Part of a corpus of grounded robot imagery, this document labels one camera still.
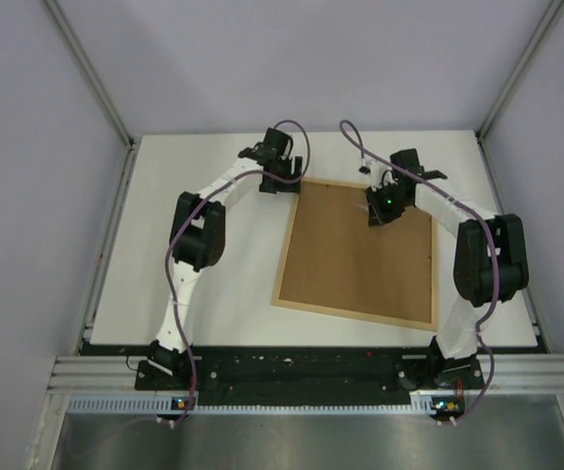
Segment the wooden picture frame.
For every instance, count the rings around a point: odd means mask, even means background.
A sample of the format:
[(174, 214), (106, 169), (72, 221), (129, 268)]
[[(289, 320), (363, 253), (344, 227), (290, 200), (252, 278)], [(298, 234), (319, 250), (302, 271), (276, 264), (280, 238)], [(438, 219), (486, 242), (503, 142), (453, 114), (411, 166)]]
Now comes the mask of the wooden picture frame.
[(359, 183), (308, 179), (280, 253), (275, 306), (435, 332), (437, 224), (418, 209), (372, 226)]

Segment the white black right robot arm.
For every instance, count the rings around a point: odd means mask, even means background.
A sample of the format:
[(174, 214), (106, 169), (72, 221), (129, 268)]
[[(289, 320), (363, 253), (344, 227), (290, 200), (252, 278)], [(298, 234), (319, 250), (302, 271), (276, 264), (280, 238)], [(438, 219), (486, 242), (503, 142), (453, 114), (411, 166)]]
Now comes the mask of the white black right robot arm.
[(427, 170), (414, 149), (386, 161), (362, 158), (369, 226), (383, 226), (416, 208), (432, 217), (455, 240), (453, 283), (458, 294), (446, 324), (427, 350), (425, 377), (446, 388), (473, 368), (482, 329), (500, 303), (529, 283), (523, 223), (457, 193), (447, 176)]

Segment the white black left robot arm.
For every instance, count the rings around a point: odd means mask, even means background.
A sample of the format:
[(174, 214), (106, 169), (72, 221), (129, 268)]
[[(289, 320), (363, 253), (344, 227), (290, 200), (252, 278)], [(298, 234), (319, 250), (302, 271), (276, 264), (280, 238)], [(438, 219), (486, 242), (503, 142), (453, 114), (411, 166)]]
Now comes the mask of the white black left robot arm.
[(267, 128), (262, 139), (241, 150), (215, 181), (177, 198), (164, 255), (169, 298), (148, 355), (157, 376), (170, 388), (197, 382), (192, 343), (185, 327), (202, 272), (216, 265), (224, 252), (230, 210), (255, 190), (271, 195), (301, 192), (310, 157), (292, 155), (294, 139), (281, 130), (284, 124), (299, 125), (284, 119)]

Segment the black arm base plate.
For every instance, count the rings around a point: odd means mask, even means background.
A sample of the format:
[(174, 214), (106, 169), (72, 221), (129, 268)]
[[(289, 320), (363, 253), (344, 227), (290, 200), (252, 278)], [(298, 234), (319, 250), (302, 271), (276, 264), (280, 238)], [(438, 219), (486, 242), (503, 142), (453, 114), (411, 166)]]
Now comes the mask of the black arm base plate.
[(440, 388), (426, 379), (426, 348), (384, 347), (222, 347), (192, 349), (197, 382), (170, 377), (138, 365), (138, 391), (195, 391), (206, 397), (272, 397), (291, 394), (324, 397), (417, 390), (479, 390), (484, 384), (480, 362), (454, 386)]

